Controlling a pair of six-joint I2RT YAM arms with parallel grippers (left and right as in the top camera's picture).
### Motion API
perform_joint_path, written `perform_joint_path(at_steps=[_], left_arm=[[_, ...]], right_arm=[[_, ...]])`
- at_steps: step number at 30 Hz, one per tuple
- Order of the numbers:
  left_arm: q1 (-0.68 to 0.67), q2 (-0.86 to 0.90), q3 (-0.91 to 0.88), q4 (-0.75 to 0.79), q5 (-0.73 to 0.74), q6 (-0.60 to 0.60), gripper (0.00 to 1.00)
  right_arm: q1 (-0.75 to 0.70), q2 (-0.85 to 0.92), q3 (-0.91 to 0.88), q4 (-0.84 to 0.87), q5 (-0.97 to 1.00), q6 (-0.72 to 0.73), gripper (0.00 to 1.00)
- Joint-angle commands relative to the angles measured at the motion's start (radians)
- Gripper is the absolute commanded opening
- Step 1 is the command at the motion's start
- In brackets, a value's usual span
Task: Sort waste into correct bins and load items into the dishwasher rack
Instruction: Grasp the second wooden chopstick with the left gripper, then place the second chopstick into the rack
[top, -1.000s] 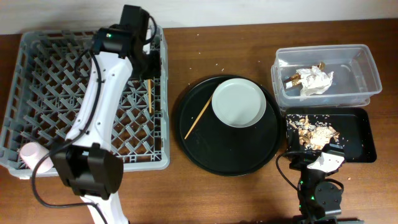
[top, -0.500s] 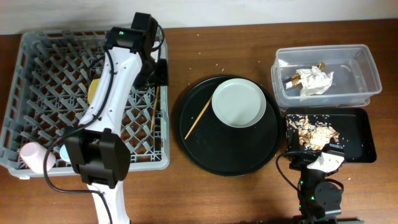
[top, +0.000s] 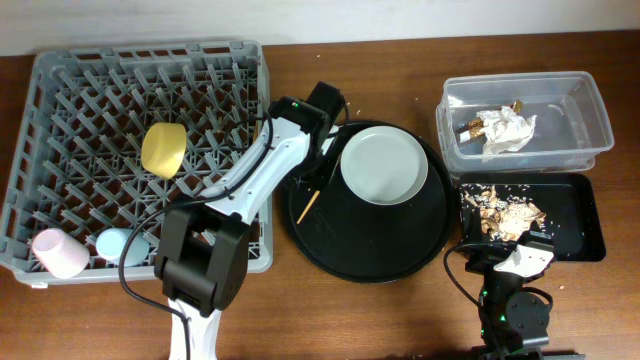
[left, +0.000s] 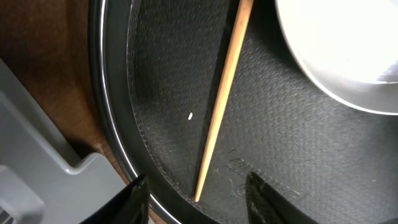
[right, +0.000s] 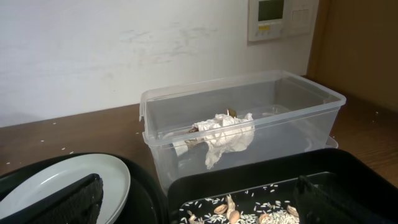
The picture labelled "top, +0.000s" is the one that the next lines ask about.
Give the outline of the white napkin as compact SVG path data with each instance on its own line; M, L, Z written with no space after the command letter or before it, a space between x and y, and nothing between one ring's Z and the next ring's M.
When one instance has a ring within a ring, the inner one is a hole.
M482 121L481 133L486 138L484 155L518 152L535 133L537 116L524 118L509 106L502 106L500 110L479 111L476 116Z

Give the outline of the gold foil wrapper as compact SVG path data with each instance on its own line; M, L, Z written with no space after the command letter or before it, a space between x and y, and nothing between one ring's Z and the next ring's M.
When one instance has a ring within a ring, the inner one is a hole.
M512 105L509 106L509 108L516 114L519 114L521 112L522 107L523 103L520 100L516 100ZM483 128L483 126L484 121L480 117L474 118L469 123L460 127L456 131L457 142L463 144L480 137L480 130Z

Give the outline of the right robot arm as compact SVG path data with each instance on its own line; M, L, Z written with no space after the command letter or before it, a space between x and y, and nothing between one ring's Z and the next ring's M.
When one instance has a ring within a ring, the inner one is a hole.
M482 346L473 359L543 359L553 298L530 287L554 259L554 248L539 241L471 243L468 272L483 276L477 299Z

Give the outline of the wooden chopstick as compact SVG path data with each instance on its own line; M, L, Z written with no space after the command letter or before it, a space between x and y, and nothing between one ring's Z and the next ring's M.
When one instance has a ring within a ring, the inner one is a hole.
M296 220L296 225L299 225L303 221L303 219L305 218L306 214L309 212L309 210L311 209L312 205L314 204L314 202L318 198L319 194L320 194L320 190L314 191L314 193L312 194L312 196L309 199L308 203L306 204L306 206L304 207L303 211L301 212L301 214L299 215L298 219Z

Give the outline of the yellow bowl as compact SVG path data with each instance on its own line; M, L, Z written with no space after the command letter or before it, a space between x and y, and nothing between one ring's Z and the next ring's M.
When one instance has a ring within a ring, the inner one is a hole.
M165 180L176 175L187 148L187 133L182 124L155 123L144 139L141 148L143 168Z

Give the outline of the food scraps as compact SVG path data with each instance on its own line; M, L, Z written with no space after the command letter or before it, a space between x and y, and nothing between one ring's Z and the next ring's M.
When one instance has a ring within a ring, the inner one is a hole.
M534 228L546 231L547 214L532 198L515 193L529 189L529 185L463 184L463 209L479 216L480 231L490 241L518 241Z

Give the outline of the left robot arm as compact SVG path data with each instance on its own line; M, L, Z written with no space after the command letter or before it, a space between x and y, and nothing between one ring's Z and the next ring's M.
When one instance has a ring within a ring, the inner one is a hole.
M172 314L171 358L215 358L221 314L247 275L252 222L284 178L319 167L345 106L324 82L305 100L272 103L260 135L225 175L170 204L154 273Z

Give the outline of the blue plastic cup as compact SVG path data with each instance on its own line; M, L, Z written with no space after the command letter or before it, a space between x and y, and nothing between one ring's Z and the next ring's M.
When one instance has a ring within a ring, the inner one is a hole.
M96 240L96 251L98 255L107 262L117 265L124 245L132 232L132 229L123 228L110 228L101 232ZM129 247L124 266L133 267L141 265L149 255L149 250L150 243L139 233Z

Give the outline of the pink plastic cup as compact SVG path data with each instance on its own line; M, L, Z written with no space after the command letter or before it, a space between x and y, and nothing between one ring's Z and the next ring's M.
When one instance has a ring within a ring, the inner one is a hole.
M41 264L59 279L78 275L89 263L89 250L58 228L39 232L33 238L31 248Z

